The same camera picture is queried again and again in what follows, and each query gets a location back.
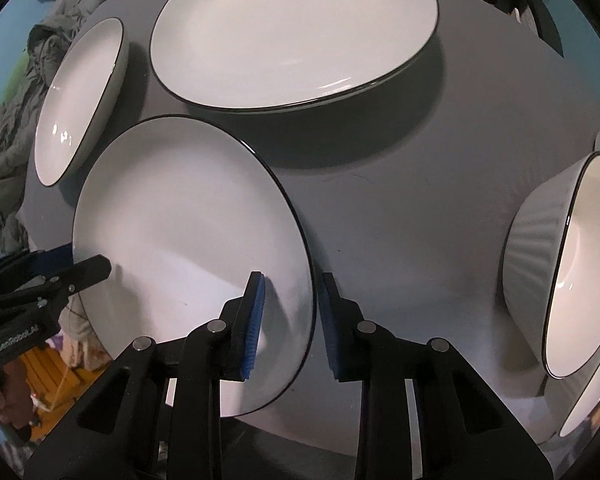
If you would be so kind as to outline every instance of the green object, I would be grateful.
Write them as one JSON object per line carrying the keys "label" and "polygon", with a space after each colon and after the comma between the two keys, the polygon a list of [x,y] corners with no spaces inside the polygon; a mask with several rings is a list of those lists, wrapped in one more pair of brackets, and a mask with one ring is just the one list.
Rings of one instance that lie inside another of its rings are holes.
{"label": "green object", "polygon": [[27,73],[27,66],[29,65],[29,53],[24,50],[21,54],[16,66],[11,72],[9,76],[9,80],[7,81],[7,85],[4,88],[4,92],[2,94],[2,102],[7,103],[11,101],[18,91],[18,85],[24,78]]}

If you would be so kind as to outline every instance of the white bowl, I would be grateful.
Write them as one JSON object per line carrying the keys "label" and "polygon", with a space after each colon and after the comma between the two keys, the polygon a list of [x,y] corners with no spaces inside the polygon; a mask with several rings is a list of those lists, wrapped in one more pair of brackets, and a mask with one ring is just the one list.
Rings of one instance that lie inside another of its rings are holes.
{"label": "white bowl", "polygon": [[437,0],[169,0],[150,57],[162,84],[196,104],[311,106],[395,75],[437,22]]}
{"label": "white bowl", "polygon": [[163,342],[215,319],[259,270],[267,285],[255,368],[244,383],[222,383],[222,416],[261,408],[294,380],[315,320],[308,251],[280,184],[240,141],[173,116],[118,137],[75,211],[74,258],[99,253],[111,276],[80,296],[113,357],[140,335]]}
{"label": "white bowl", "polygon": [[122,22],[108,18],[62,60],[36,128],[34,160],[45,186],[73,173],[91,153],[120,93],[128,51]]}
{"label": "white bowl", "polygon": [[534,190],[504,253],[504,297],[532,351],[554,378],[600,346],[600,152]]}
{"label": "white bowl", "polygon": [[549,378],[544,390],[547,405],[567,436],[600,402],[600,348],[580,370],[566,379]]}

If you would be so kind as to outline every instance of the bowl exterior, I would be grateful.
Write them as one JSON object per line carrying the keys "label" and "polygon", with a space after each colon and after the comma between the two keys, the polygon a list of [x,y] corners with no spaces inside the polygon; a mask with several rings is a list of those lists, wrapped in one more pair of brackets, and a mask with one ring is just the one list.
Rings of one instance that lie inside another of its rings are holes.
{"label": "bowl exterior", "polygon": [[536,188],[520,206],[507,237],[502,265],[505,302],[545,369],[548,305],[571,202],[589,159],[587,156]]}

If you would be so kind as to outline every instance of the clothing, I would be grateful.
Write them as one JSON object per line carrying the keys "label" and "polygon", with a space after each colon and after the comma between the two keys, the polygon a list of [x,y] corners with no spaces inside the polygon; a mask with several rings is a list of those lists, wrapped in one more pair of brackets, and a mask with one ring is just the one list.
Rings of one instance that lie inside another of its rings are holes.
{"label": "clothing", "polygon": [[60,0],[29,33],[26,74],[14,96],[0,104],[0,252],[27,246],[16,212],[22,204],[27,164],[46,92],[62,59],[93,11],[106,0]]}

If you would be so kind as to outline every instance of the human hand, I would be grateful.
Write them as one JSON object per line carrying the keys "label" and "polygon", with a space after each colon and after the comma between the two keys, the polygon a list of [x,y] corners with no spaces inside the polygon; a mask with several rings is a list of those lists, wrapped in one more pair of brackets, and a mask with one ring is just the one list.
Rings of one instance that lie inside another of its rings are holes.
{"label": "human hand", "polygon": [[33,414],[31,390],[27,384],[27,367],[16,359],[5,364],[2,370],[6,380],[0,390],[0,422],[11,423],[17,429],[23,428]]}

